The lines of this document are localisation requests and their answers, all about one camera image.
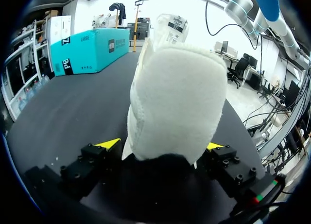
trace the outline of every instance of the bottle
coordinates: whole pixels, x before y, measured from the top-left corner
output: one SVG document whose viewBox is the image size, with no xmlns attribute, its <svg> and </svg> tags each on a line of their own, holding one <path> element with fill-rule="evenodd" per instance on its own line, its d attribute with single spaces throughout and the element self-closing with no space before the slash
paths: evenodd
<svg viewBox="0 0 311 224">
<path fill-rule="evenodd" d="M 28 101 L 29 101 L 34 95 L 35 95 L 35 92 L 33 91 L 33 89 L 32 89 L 31 87 L 26 89 L 26 98 L 27 98 Z"/>
<path fill-rule="evenodd" d="M 22 111 L 26 105 L 27 105 L 26 100 L 24 100 L 24 99 L 22 99 L 22 98 L 20 97 L 20 98 L 19 98 L 19 104 L 18 104 L 19 110 Z"/>
<path fill-rule="evenodd" d="M 42 83 L 42 86 L 44 86 L 46 83 L 49 82 L 49 77 L 47 75 L 42 75 L 42 80 L 41 80 L 41 83 Z"/>
<path fill-rule="evenodd" d="M 35 92 L 38 92 L 41 88 L 42 88 L 41 82 L 35 81 L 35 84 L 34 84 Z"/>
</svg>

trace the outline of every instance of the green light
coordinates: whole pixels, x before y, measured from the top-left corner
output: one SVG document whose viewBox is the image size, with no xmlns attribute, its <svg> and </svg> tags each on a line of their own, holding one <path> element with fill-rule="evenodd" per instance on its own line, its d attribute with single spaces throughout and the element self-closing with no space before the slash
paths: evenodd
<svg viewBox="0 0 311 224">
<path fill-rule="evenodd" d="M 258 196 L 256 196 L 258 201 L 261 201 L 263 199 L 263 196 L 261 194 L 259 194 Z"/>
</svg>

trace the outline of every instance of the label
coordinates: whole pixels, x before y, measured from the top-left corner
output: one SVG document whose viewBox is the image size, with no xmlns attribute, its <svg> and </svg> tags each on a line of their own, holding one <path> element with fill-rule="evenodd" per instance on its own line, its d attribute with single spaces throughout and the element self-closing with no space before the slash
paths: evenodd
<svg viewBox="0 0 311 224">
<path fill-rule="evenodd" d="M 108 41 L 108 48 L 109 48 L 109 53 L 114 52 L 115 50 L 115 40 L 111 39 Z"/>
<path fill-rule="evenodd" d="M 175 44 L 178 41 L 179 35 L 169 32 L 167 35 L 166 41 L 172 44 Z"/>
<path fill-rule="evenodd" d="M 88 69 L 92 69 L 92 66 L 81 66 L 82 70 L 88 70 Z"/>
<path fill-rule="evenodd" d="M 169 20 L 169 26 L 172 27 L 174 30 L 179 32 L 183 32 L 186 24 L 186 20 L 181 16 L 172 15 Z"/>
<path fill-rule="evenodd" d="M 62 39 L 62 46 L 70 43 L 70 37 Z"/>
<path fill-rule="evenodd" d="M 116 40 L 116 49 L 124 47 L 124 46 L 125 46 L 125 38 Z"/>
<path fill-rule="evenodd" d="M 69 58 L 66 59 L 66 60 L 63 60 L 63 68 L 64 68 L 64 70 L 71 68 L 71 63 L 70 63 L 70 59 Z"/>
<path fill-rule="evenodd" d="M 81 38 L 81 42 L 86 41 L 86 40 L 89 40 L 89 35 Z"/>
</svg>

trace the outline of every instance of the black jacket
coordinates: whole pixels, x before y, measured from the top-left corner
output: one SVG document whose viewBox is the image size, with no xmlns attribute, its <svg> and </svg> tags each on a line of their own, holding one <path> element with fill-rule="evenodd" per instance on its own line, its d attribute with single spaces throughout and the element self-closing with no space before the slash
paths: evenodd
<svg viewBox="0 0 311 224">
<path fill-rule="evenodd" d="M 110 11 L 114 11 L 115 9 L 120 10 L 119 13 L 119 25 L 122 24 L 122 19 L 126 19 L 126 14 L 125 14 L 125 6 L 122 3 L 114 3 L 109 6 Z"/>
</svg>

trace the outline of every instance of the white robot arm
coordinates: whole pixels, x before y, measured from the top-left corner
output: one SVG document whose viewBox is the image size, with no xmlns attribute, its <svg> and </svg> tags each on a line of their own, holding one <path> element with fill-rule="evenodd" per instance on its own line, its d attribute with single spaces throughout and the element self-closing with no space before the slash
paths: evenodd
<svg viewBox="0 0 311 224">
<path fill-rule="evenodd" d="M 254 23 L 252 23 L 247 18 L 247 14 L 253 6 L 251 0 L 229 0 L 225 12 L 246 30 L 253 45 L 256 45 L 258 35 L 271 27 L 281 38 L 287 55 L 304 69 L 308 69 L 310 58 L 301 51 L 291 29 L 281 14 L 281 10 L 278 9 L 278 18 L 272 21 L 268 20 L 259 8 Z"/>
</svg>

